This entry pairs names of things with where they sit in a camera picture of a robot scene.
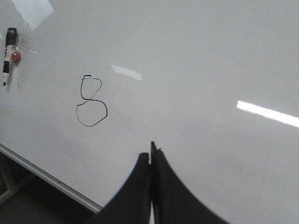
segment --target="whiteboard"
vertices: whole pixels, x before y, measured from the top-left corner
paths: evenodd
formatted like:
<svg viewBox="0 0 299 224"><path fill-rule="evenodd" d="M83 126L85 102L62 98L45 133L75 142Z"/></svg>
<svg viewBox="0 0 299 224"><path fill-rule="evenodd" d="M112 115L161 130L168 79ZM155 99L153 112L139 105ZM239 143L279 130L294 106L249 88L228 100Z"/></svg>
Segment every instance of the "whiteboard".
<svg viewBox="0 0 299 224"><path fill-rule="evenodd" d="M150 141L231 223L298 223L297 1L3 0L0 49L22 54L0 87L0 143L104 206ZM76 113L84 75L107 117ZM100 81L85 80L90 98ZM89 101L84 124L106 114Z"/></svg>

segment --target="dark floor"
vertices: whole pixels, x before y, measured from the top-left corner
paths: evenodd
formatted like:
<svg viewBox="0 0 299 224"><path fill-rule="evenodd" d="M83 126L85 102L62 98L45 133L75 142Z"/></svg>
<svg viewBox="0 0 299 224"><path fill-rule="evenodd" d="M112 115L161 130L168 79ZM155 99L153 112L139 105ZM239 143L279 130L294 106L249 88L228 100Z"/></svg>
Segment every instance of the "dark floor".
<svg viewBox="0 0 299 224"><path fill-rule="evenodd" d="M92 215L40 178L0 206L0 224L82 224Z"/></svg>

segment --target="dry erase marker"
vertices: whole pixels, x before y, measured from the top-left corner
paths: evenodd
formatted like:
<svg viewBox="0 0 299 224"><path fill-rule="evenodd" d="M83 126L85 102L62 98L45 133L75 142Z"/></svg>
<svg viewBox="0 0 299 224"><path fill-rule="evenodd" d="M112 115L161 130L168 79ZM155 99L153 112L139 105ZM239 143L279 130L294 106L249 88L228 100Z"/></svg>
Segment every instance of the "dry erase marker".
<svg viewBox="0 0 299 224"><path fill-rule="evenodd" d="M4 56L4 64L3 64L3 85L6 85L9 77L9 66L13 53L13 46L15 45L17 39L17 29L16 28L8 28L6 33L5 40L5 56Z"/></svg>

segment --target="black object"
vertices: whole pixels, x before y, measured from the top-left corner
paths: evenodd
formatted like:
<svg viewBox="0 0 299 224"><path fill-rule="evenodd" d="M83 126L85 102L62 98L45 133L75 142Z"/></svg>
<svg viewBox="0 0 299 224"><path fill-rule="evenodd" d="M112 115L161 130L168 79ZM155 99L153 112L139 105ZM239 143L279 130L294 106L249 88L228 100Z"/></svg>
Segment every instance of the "black object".
<svg viewBox="0 0 299 224"><path fill-rule="evenodd" d="M17 29L10 27L6 32L5 47L8 45L15 45L17 39Z"/></svg>
<svg viewBox="0 0 299 224"><path fill-rule="evenodd" d="M149 154L141 153L134 169L119 192L85 224L148 224L149 221Z"/></svg>
<svg viewBox="0 0 299 224"><path fill-rule="evenodd" d="M187 189L154 142L151 164L148 159L147 153L139 155L120 191L85 224L148 224L150 201L155 224L228 224Z"/></svg>

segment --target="black marker cap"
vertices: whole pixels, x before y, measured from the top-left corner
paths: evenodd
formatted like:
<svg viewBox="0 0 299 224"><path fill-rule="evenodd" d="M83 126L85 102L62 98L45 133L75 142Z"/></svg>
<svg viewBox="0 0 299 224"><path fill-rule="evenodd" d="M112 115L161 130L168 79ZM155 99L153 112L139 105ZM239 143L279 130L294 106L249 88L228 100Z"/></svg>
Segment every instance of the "black marker cap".
<svg viewBox="0 0 299 224"><path fill-rule="evenodd" d="M15 45L17 39L17 29L10 27L7 29L5 47L7 45Z"/></svg>

